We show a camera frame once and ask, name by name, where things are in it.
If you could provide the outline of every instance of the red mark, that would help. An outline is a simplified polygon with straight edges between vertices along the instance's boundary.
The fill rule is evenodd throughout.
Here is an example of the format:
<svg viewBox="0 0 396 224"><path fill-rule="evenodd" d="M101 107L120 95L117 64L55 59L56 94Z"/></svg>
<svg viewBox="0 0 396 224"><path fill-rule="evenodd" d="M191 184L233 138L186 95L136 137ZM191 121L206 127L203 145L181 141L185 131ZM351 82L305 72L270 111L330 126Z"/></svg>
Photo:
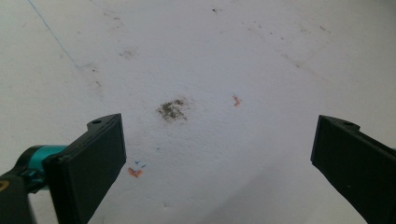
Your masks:
<svg viewBox="0 0 396 224"><path fill-rule="evenodd" d="M236 95L233 96L233 98L235 99L236 103L233 106L239 106L241 104L242 100L239 100L238 97Z"/></svg>
<svg viewBox="0 0 396 224"><path fill-rule="evenodd" d="M129 167L129 168L128 168L128 173L129 173L129 175L138 178L140 175L143 174L143 171L142 171L142 170L135 171L134 169L132 169L131 167Z"/></svg>

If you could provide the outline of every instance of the blue mark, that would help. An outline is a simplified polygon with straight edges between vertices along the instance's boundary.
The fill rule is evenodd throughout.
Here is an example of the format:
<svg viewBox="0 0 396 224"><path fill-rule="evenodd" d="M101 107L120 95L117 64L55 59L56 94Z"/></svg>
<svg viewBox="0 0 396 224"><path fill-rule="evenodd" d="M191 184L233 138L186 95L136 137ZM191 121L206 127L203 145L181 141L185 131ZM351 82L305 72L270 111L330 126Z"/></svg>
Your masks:
<svg viewBox="0 0 396 224"><path fill-rule="evenodd" d="M64 47L64 45L61 43L61 41L59 40L59 38L55 35L55 33L53 33L52 29L50 28L49 24L47 23L47 21L44 19L43 15L41 15L41 13L38 11L37 7L35 6L35 4L32 2L33 0L27 0L30 5L32 5L33 9L35 10L35 12L38 14L38 16L40 17L40 19L44 22L44 25L46 25L47 29L49 29L50 33L52 34L53 38L55 38L56 42L58 42L59 46L61 47L62 51L67 55L67 57L70 59L70 61L73 63L73 65L77 68L81 68L81 67L85 67L87 66L87 64L79 66L76 61L74 61L74 59L72 58L72 56L69 54L69 52L66 50L66 48Z"/></svg>

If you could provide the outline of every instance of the stain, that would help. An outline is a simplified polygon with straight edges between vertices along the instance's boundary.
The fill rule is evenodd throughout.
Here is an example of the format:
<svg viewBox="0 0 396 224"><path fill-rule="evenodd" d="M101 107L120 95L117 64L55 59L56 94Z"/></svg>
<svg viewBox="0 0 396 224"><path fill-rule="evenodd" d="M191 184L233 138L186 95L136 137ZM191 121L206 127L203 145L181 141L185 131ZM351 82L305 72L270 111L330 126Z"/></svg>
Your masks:
<svg viewBox="0 0 396 224"><path fill-rule="evenodd" d="M128 173L130 176L134 176L134 177L138 178L139 176L141 176L143 174L143 171L142 170L135 171L131 167L128 167Z"/></svg>
<svg viewBox="0 0 396 224"><path fill-rule="evenodd" d="M220 9L220 8L212 8L212 11L214 13L218 13L218 12L222 11L222 9Z"/></svg>
<svg viewBox="0 0 396 224"><path fill-rule="evenodd" d="M134 48L128 48L125 51L119 53L119 56L124 58L124 59L126 59L126 60L130 60L130 59L136 58L137 55L138 54L137 54L137 52L136 52L136 50Z"/></svg>
<svg viewBox="0 0 396 224"><path fill-rule="evenodd" d="M163 202L163 207L164 207L164 208L170 207L170 206L169 206L169 203L168 203L168 202Z"/></svg>
<svg viewBox="0 0 396 224"><path fill-rule="evenodd" d="M233 106L238 107L241 104L242 100L238 99L238 97L235 94L233 95L233 99L236 101L236 103Z"/></svg>
<svg viewBox="0 0 396 224"><path fill-rule="evenodd" d="M158 109L157 112L161 114L164 120L167 122L172 122L178 119L185 119L187 117L182 112L186 102L182 99L177 99L165 104L162 104Z"/></svg>

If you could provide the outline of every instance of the white surface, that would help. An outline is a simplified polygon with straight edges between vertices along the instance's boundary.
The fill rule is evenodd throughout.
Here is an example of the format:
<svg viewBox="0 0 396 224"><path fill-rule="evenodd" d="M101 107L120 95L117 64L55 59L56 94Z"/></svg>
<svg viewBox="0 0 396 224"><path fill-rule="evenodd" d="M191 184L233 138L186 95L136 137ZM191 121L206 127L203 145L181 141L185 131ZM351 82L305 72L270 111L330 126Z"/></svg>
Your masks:
<svg viewBox="0 0 396 224"><path fill-rule="evenodd" d="M319 114L396 146L395 12L390 0L3 1L1 171L121 112L128 160L91 224L365 223L309 159ZM156 110L178 98L188 120L167 123ZM30 198L38 223L56 222L47 192Z"/></svg>

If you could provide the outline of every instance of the dirt stain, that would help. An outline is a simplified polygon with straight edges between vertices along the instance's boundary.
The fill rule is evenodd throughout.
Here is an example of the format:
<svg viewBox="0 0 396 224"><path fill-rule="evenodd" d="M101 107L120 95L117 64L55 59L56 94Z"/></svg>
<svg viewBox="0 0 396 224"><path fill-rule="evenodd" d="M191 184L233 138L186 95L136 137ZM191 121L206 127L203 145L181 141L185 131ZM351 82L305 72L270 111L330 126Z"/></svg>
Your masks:
<svg viewBox="0 0 396 224"><path fill-rule="evenodd" d="M182 99L177 99L165 104L162 104L158 109L157 112L161 114L164 120L167 122L172 122L178 119L185 119L187 117L182 112L185 101Z"/></svg>

